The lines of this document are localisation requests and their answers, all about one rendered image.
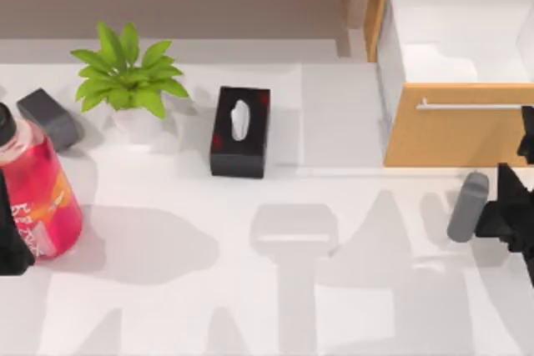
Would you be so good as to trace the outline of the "pale wooden drawer front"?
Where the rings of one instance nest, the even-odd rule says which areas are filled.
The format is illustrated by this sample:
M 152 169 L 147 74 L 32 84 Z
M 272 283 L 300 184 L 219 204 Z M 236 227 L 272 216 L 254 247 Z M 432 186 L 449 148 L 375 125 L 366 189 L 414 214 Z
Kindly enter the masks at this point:
M 390 131 L 389 168 L 526 166 L 518 156 L 524 127 L 520 110 L 416 110 L 429 103 L 534 105 L 534 83 L 407 83 Z

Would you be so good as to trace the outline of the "white drawer inside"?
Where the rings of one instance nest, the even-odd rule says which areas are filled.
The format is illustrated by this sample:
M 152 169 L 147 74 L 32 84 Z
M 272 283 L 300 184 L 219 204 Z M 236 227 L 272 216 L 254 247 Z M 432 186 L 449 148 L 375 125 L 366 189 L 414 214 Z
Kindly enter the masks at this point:
M 376 63 L 386 152 L 407 83 L 534 83 L 534 0 L 385 0 Z

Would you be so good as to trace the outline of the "black tissue box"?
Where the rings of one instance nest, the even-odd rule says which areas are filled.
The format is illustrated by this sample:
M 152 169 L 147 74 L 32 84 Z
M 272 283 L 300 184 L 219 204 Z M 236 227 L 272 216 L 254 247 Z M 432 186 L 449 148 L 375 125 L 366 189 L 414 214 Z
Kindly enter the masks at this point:
M 242 138 L 234 135 L 232 116 L 239 104 L 247 109 L 248 127 Z M 271 91 L 265 88 L 223 86 L 214 117 L 209 166 L 214 176 L 262 178 L 270 128 Z

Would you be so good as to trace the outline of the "red bottle with black cap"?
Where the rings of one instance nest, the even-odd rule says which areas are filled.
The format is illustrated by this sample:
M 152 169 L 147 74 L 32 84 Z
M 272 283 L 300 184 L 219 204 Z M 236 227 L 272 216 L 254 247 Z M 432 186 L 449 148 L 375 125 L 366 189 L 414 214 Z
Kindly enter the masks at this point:
M 83 214 L 46 133 L 15 118 L 0 102 L 0 171 L 14 222 L 36 258 L 67 252 L 82 231 Z

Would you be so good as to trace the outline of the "white tissue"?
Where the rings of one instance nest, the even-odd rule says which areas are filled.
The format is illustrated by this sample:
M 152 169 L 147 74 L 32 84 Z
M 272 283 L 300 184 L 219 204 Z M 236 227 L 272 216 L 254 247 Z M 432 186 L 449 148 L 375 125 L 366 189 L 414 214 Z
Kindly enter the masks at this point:
M 230 113 L 232 136 L 237 142 L 243 141 L 249 131 L 250 109 L 244 100 L 238 100 Z

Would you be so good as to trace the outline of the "pale grey rounded box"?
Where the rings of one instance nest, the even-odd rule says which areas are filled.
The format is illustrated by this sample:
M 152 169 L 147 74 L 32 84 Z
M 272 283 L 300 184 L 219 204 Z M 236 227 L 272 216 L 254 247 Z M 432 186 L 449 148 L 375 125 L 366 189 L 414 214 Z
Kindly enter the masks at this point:
M 475 171 L 466 175 L 446 230 L 451 241 L 466 243 L 471 240 L 488 199 L 489 184 L 484 173 Z

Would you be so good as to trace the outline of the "green plant in white pot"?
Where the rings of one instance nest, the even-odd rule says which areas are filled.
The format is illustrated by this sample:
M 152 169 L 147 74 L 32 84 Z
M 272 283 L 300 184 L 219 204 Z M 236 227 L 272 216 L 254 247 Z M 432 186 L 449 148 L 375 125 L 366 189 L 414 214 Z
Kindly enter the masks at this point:
M 162 133 L 168 115 L 164 96 L 190 98 L 180 81 L 183 71 L 168 55 L 173 41 L 158 40 L 142 50 L 138 30 L 131 22 L 116 32 L 99 21 L 96 30 L 99 49 L 70 52 L 85 64 L 78 71 L 83 81 L 75 94 L 80 111 L 87 113 L 104 103 L 129 142 L 150 143 Z

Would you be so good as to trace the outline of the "dark grey block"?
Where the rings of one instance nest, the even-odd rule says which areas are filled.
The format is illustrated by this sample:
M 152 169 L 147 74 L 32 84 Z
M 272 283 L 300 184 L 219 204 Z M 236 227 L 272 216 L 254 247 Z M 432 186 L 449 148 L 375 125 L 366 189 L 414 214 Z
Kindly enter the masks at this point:
M 34 90 L 16 104 L 24 118 L 47 134 L 57 152 L 71 148 L 82 139 L 82 131 L 73 115 L 43 88 Z

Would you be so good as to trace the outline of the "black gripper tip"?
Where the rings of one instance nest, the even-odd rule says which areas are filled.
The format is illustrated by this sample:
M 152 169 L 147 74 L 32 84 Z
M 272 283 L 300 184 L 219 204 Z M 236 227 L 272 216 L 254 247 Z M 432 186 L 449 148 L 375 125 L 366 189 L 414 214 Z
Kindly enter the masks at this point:
M 14 222 L 8 189 L 0 169 L 0 277 L 20 276 L 35 264 L 35 257 Z

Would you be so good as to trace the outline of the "wooden open shelf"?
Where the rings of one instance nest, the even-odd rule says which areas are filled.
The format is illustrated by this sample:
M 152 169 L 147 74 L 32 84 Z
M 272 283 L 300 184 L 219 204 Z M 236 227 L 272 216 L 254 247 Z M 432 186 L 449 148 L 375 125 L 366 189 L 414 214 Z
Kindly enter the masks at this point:
M 365 58 L 367 0 L 0 0 L 0 63 L 65 63 L 96 26 L 133 23 L 187 63 Z

